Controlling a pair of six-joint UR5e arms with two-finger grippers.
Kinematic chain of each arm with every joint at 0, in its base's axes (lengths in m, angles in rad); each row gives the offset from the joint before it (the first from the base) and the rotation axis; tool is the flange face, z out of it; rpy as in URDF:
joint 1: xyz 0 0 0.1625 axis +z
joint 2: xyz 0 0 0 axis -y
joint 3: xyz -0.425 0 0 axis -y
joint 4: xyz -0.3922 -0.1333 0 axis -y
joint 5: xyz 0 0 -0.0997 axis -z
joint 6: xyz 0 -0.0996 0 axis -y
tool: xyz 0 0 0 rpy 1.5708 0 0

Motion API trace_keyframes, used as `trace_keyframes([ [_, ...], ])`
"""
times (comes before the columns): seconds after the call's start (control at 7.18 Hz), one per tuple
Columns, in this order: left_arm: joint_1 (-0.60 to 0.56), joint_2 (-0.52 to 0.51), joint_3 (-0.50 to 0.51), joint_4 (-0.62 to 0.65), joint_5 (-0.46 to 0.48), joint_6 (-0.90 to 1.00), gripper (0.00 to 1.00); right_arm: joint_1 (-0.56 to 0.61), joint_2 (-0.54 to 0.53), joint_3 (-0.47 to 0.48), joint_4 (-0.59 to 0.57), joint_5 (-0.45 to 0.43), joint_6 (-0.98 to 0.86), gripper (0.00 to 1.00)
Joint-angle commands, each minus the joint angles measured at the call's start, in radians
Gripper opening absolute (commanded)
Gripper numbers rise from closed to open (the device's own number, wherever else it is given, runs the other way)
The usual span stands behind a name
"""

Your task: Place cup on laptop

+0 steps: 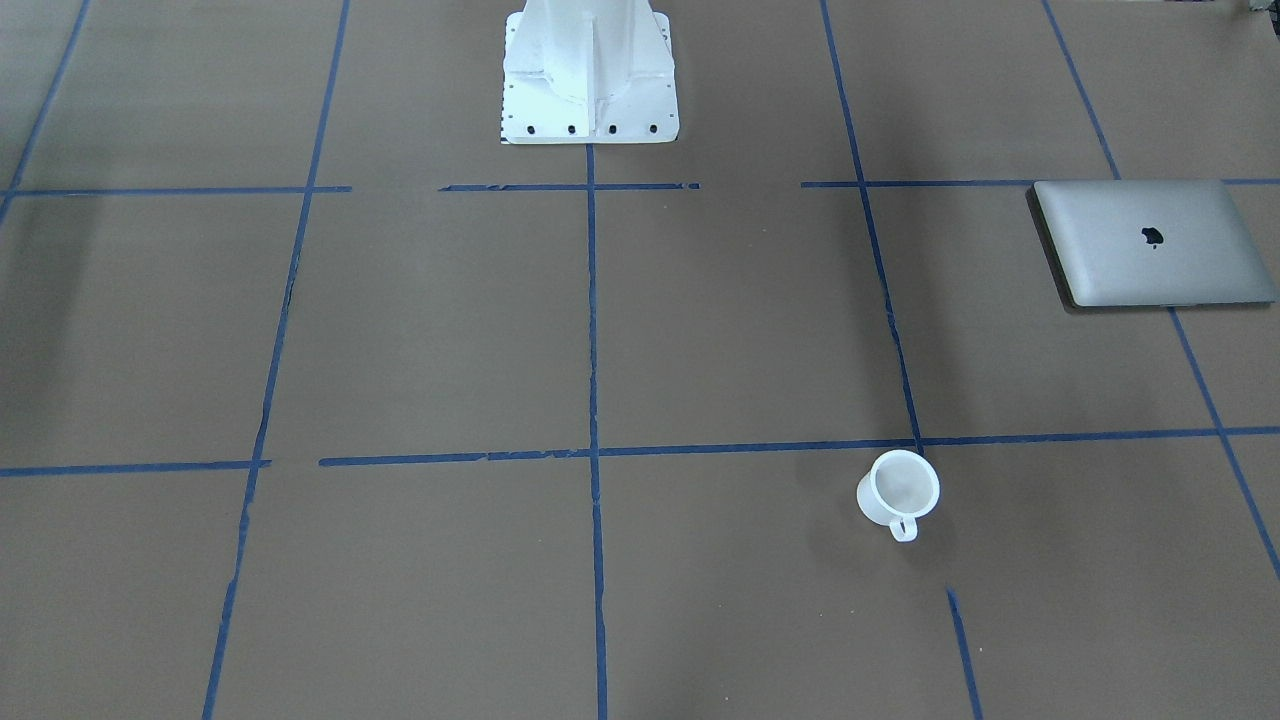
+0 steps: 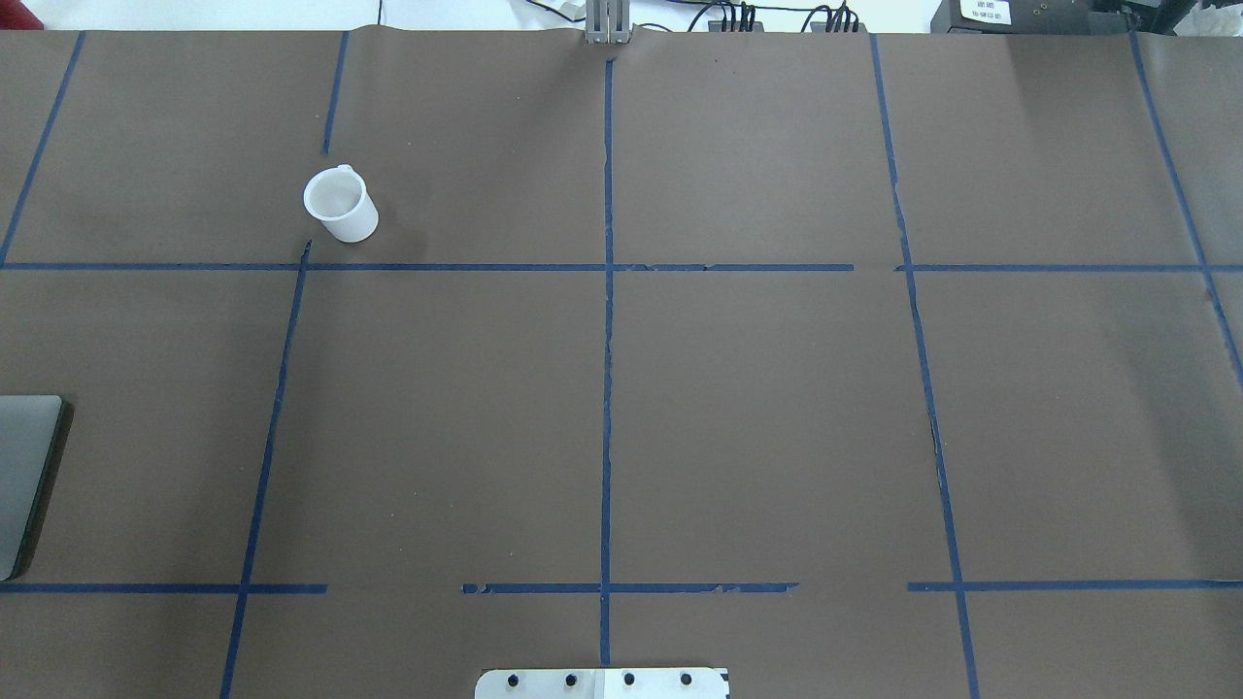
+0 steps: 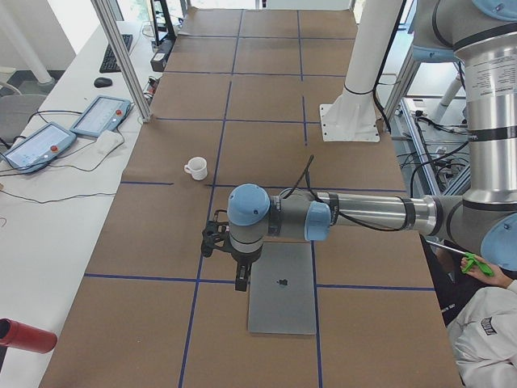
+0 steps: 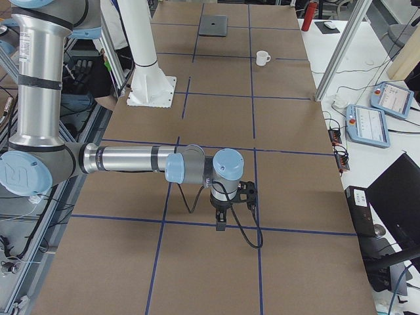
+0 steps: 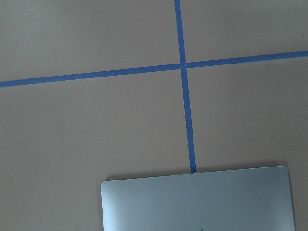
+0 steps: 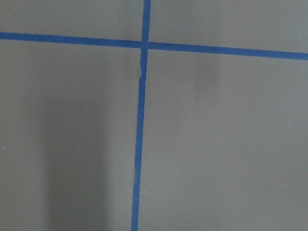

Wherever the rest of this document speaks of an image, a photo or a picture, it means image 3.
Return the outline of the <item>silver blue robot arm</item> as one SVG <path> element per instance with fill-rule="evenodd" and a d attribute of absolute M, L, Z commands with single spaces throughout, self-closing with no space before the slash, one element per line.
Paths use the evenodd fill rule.
<path fill-rule="evenodd" d="M 269 196 L 243 184 L 229 196 L 223 247 L 235 259 L 235 288 L 247 288 L 267 236 L 322 241 L 333 225 L 417 230 L 507 270 L 516 250 L 516 4 L 421 1 L 414 19 L 418 61 L 461 61 L 468 113 L 470 187 L 421 199 L 313 193 Z"/>

